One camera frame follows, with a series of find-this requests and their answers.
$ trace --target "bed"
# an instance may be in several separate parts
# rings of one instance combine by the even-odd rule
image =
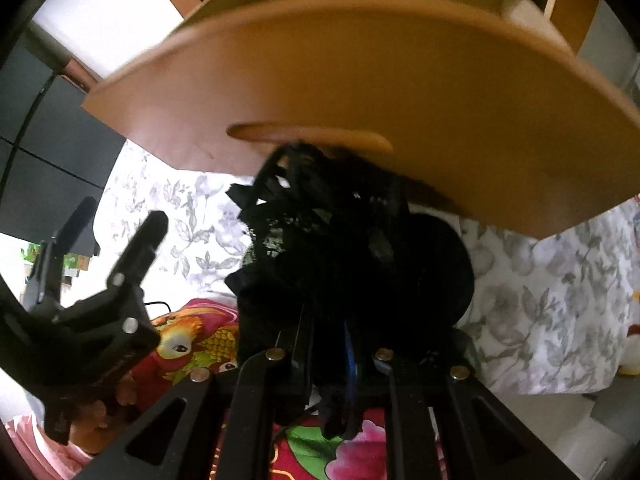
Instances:
[[[148,211],[160,209],[169,232],[143,282],[145,300],[175,310],[192,298],[229,297],[223,280],[250,238],[225,191],[250,180],[174,170],[128,140],[95,216],[100,260],[115,261]],[[469,250],[476,292],[458,327],[491,390],[576,394],[610,384],[640,313],[636,198],[544,240],[424,211],[448,221]]]

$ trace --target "white wall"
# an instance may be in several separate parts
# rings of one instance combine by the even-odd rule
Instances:
[[[24,261],[20,249],[26,249],[28,245],[23,240],[0,233],[0,274],[16,298],[24,286]],[[24,390],[0,368],[0,419],[7,422],[15,415],[28,413],[31,413],[31,408]]]
[[[578,57],[614,85],[624,87],[636,68],[638,51],[613,10],[600,0]]]
[[[182,21],[169,0],[47,0],[34,21],[105,77]]]

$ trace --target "cartoon bird print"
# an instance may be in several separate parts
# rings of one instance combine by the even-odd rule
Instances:
[[[157,399],[194,368],[218,372],[236,363],[238,313],[228,306],[192,300],[152,324],[160,333],[160,344],[132,370],[141,410],[145,399]]]

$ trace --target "pink flower print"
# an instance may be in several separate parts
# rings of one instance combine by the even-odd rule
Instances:
[[[385,429],[363,420],[362,431],[339,444],[324,472],[329,480],[386,480]]]

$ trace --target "circular wooden disc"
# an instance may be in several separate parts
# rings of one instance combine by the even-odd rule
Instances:
[[[353,130],[362,156],[536,237],[640,191],[633,104],[571,54],[449,0],[230,10],[103,81],[84,108],[175,168],[235,174],[273,147],[261,130],[271,142]]]

